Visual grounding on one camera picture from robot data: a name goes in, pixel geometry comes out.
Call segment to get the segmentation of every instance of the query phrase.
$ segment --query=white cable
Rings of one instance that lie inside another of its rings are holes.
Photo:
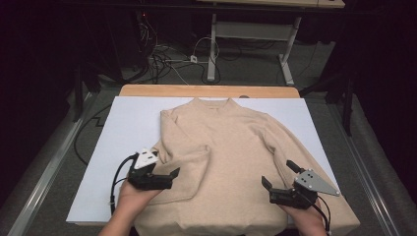
[[[220,53],[220,47],[218,46],[217,42],[216,42],[214,39],[210,38],[210,37],[202,37],[202,38],[200,38],[200,39],[197,41],[196,46],[194,46],[193,56],[194,56],[194,55],[196,55],[196,48],[197,48],[197,46],[199,45],[200,41],[201,41],[201,40],[203,40],[203,39],[209,39],[209,40],[211,40],[211,41],[213,41],[213,42],[215,43],[215,46],[216,46],[216,48],[217,48],[217,55],[215,55],[214,59],[216,59],[216,58],[217,58],[217,56],[218,56],[218,54]]]
[[[143,23],[140,23],[140,26],[141,26],[141,27],[145,27],[145,28],[147,29],[147,33],[144,33],[144,35],[143,35],[143,36],[142,36],[142,38],[141,38],[141,41],[142,41],[142,40],[144,40],[145,35],[147,35],[147,43],[148,43],[148,38],[149,38],[149,29],[148,29],[147,25],[145,25],[145,24],[143,24]]]
[[[190,60],[186,61],[186,60],[163,60],[164,62],[190,62]],[[196,64],[207,64],[208,62],[197,62]]]
[[[153,52],[155,51],[156,46],[157,46],[157,34],[156,34],[156,31],[153,29],[153,27],[148,22],[148,17],[144,16],[144,18],[145,18],[145,21],[147,22],[148,26],[150,27],[150,29],[153,31],[153,34],[155,36],[155,47],[153,48],[152,53],[150,54],[150,55],[153,55]]]
[[[177,73],[177,75],[180,77],[180,79],[187,85],[187,86],[189,86],[188,85],[188,83],[181,77],[181,75],[178,73],[178,71],[175,69],[175,68],[173,68],[172,66],[170,66],[172,69],[174,69],[174,71]]]
[[[190,62],[190,61],[186,61],[186,60],[155,60],[157,62],[163,63],[166,66],[170,66],[168,63],[166,62]]]

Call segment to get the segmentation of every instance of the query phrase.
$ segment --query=wooden edge strip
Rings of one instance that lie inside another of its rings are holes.
[[[120,96],[300,98],[292,87],[125,85]]]

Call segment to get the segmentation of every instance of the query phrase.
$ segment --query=sweater sleeve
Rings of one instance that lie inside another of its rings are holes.
[[[161,139],[153,147],[159,162],[154,174],[169,174],[180,167],[172,188],[164,190],[149,204],[166,204],[191,199],[197,194],[209,164],[209,147],[190,139],[171,117],[170,111],[161,112]]]
[[[273,161],[279,174],[277,178],[282,179],[285,188],[292,188],[294,178],[298,175],[286,166],[286,161],[289,159],[302,168],[313,169],[327,183],[337,189],[301,142],[285,126],[269,115],[267,115],[264,125],[264,141],[269,151],[273,153]],[[319,195],[330,208],[330,229],[334,235],[346,235],[359,226],[358,218],[343,196]]]

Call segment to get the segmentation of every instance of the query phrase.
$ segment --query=sweater collar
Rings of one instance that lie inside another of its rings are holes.
[[[202,112],[213,112],[216,114],[228,112],[238,106],[238,104],[232,98],[204,100],[195,97],[191,103]]]

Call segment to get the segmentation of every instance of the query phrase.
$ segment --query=metal frame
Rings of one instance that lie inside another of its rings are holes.
[[[248,14],[268,14],[280,16],[296,16],[296,17],[317,17],[317,18],[369,18],[380,16],[379,11],[344,11],[343,9],[324,9],[324,8],[296,8],[296,7],[280,7],[280,6],[263,6],[263,5],[239,5],[239,4],[150,4],[139,3],[138,1],[114,0],[114,1],[97,1],[97,0],[61,0],[61,4],[73,7],[104,7],[104,8],[126,8],[126,9],[142,9],[147,11],[188,11],[199,14],[220,14],[233,13],[240,15]]]
[[[64,163],[64,157],[70,148],[75,136],[79,132],[84,120],[86,119],[87,113],[91,109],[95,98],[96,95],[92,95],[90,92],[87,94],[84,102],[87,104],[86,107],[88,109],[86,109],[80,116],[80,119],[72,125],[71,130],[69,131],[61,147],[59,147],[55,154],[52,156],[51,160],[43,171],[42,176],[39,178],[39,181],[31,192],[30,197],[28,198],[21,213],[15,220],[15,223],[9,231],[8,236],[21,236],[25,235],[28,231],[31,222],[33,221],[37,211],[43,203],[43,200],[49,192],[49,189],[52,186],[52,183],[55,180],[59,169]]]
[[[347,146],[349,147],[351,157],[350,160],[356,170],[356,174],[365,190],[365,193],[368,196],[369,202],[374,209],[375,216],[377,217],[380,225],[385,233],[385,235],[389,236],[399,236],[401,235],[394,224],[391,215],[387,209],[387,204],[384,201],[383,196],[378,191],[376,184],[374,183],[365,163],[362,161],[362,156],[359,153],[358,149],[356,148],[355,144],[353,143],[352,137],[347,136],[346,132],[341,125],[340,122],[340,115],[338,114],[338,109],[335,104],[331,104],[328,106],[330,111],[330,115],[336,121],[334,122],[337,126],[337,129],[340,135],[346,141]]]
[[[284,54],[279,54],[279,66],[287,86],[294,86],[291,71],[288,65],[289,54],[294,44],[295,36],[301,23],[301,17],[297,17],[291,25],[251,24],[218,22],[217,15],[212,14],[211,19],[211,43],[208,60],[208,81],[215,80],[215,40],[217,37],[269,39],[287,41]]]

